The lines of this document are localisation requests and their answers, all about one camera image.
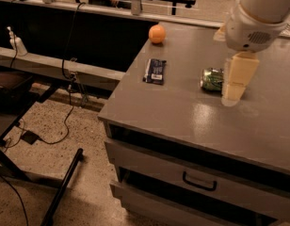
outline black panel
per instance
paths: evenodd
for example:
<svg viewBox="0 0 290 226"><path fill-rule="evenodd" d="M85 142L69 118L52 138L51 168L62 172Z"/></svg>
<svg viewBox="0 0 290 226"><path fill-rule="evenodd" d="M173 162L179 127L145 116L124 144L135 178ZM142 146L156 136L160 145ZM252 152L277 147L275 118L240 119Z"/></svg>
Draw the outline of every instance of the black panel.
<svg viewBox="0 0 290 226"><path fill-rule="evenodd" d="M74 11L0 2L0 46L11 48L14 27L28 52L63 58ZM155 23L78 11L65 58L126 72Z"/></svg>

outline gray tabletop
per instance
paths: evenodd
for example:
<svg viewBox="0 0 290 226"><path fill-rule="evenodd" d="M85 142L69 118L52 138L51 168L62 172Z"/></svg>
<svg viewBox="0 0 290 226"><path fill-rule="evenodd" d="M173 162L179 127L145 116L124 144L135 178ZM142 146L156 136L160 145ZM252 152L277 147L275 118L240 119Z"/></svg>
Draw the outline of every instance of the gray tabletop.
<svg viewBox="0 0 290 226"><path fill-rule="evenodd" d="M290 40L277 39L240 103L200 88L201 70L222 68L231 52L215 29L162 24L162 45L149 41L99 118L185 145L290 174ZM142 81L149 58L165 59L163 86Z"/></svg>

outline green can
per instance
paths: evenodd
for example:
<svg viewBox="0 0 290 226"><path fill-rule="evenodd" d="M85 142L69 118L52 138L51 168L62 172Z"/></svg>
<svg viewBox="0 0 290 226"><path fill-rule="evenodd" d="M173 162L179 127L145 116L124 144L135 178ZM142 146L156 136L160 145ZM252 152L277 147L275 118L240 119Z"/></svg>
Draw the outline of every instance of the green can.
<svg viewBox="0 0 290 226"><path fill-rule="evenodd" d="M221 91L223 83L223 70L208 68L202 70L201 88L213 91Z"/></svg>

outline drawer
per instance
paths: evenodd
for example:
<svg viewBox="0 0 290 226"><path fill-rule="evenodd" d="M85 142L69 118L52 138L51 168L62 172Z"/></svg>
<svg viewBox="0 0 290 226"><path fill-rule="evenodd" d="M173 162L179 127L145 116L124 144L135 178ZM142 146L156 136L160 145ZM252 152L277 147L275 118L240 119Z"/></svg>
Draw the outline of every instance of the drawer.
<svg viewBox="0 0 290 226"><path fill-rule="evenodd" d="M113 196L121 200L124 208L168 225L263 226L275 221L232 205L227 208L225 202L209 200L198 193L132 171L126 171L121 183L112 181L110 186ZM228 219L228 212L234 217Z"/></svg>
<svg viewBox="0 0 290 226"><path fill-rule="evenodd" d="M272 218L290 221L290 193L107 138L110 163Z"/></svg>

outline black handle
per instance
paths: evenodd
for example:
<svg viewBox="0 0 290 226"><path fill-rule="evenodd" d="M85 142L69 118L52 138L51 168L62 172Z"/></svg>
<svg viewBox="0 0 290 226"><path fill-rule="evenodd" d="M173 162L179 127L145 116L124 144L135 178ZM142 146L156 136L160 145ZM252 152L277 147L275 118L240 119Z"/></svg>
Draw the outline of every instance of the black handle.
<svg viewBox="0 0 290 226"><path fill-rule="evenodd" d="M206 190L206 191L210 191L210 192L215 191L217 189L217 186L218 186L218 182L217 181L213 181L213 186L212 187L207 187L207 186L202 186L202 185L197 185L197 184L191 183L185 177L186 177L186 172L184 171L184 173L183 173L183 181L185 183L187 183L188 185L191 185L191 186L198 187L200 189Z"/></svg>

